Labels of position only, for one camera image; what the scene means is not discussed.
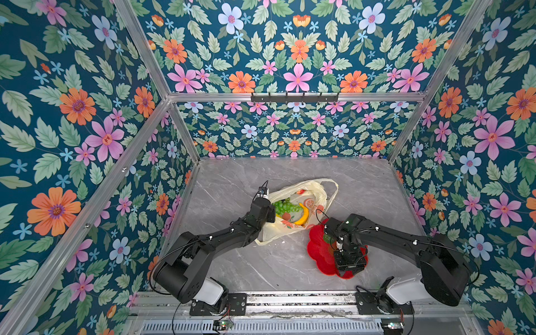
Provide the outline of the red flower-shaped plastic plate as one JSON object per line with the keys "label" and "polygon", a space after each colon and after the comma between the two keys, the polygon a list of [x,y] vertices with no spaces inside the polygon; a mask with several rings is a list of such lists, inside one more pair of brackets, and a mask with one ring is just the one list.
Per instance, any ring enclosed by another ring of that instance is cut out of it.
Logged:
{"label": "red flower-shaped plastic plate", "polygon": [[359,273],[339,272],[333,255],[336,249],[335,243],[339,240],[343,240],[346,243],[360,244],[351,235],[352,230],[347,221],[333,218],[325,219],[310,230],[307,253],[315,261],[320,272],[327,276],[337,276],[342,279],[351,279]]}

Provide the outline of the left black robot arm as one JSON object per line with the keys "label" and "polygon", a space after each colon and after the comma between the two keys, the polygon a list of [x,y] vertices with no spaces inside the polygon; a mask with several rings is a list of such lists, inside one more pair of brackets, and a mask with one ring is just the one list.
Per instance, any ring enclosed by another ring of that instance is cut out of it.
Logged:
{"label": "left black robot arm", "polygon": [[275,222],[276,211],[266,198],[256,198],[250,210],[229,227],[209,234],[182,233],[152,269],[152,279],[168,294],[185,304],[192,300],[220,306],[226,287],[207,276],[218,256],[253,243],[265,223]]}

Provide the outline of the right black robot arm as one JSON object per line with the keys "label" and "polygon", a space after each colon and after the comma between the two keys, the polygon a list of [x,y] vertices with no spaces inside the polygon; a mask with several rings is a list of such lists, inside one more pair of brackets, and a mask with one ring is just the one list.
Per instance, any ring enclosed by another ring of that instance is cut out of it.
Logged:
{"label": "right black robot arm", "polygon": [[456,307],[470,282],[470,265],[446,237],[425,237],[381,226],[352,214],[340,221],[329,218],[324,233],[334,246],[337,272],[356,275],[367,266],[369,248],[374,247],[410,262],[420,273],[385,279],[373,301],[383,313],[414,301],[430,300]]}

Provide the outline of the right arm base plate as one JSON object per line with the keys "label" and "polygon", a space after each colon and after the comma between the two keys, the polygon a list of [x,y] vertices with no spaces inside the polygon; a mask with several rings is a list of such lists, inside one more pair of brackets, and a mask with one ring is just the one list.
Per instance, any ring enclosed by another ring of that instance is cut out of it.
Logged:
{"label": "right arm base plate", "polygon": [[355,293],[357,310],[361,315],[413,315],[410,304],[396,304],[386,294],[377,295],[365,291]]}

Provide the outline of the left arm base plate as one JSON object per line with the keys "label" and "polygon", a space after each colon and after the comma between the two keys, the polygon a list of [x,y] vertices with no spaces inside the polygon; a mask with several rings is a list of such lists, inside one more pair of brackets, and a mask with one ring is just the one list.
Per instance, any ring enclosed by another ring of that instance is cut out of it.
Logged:
{"label": "left arm base plate", "polygon": [[243,316],[246,314],[248,295],[246,293],[224,293],[216,304],[193,300],[190,316]]}

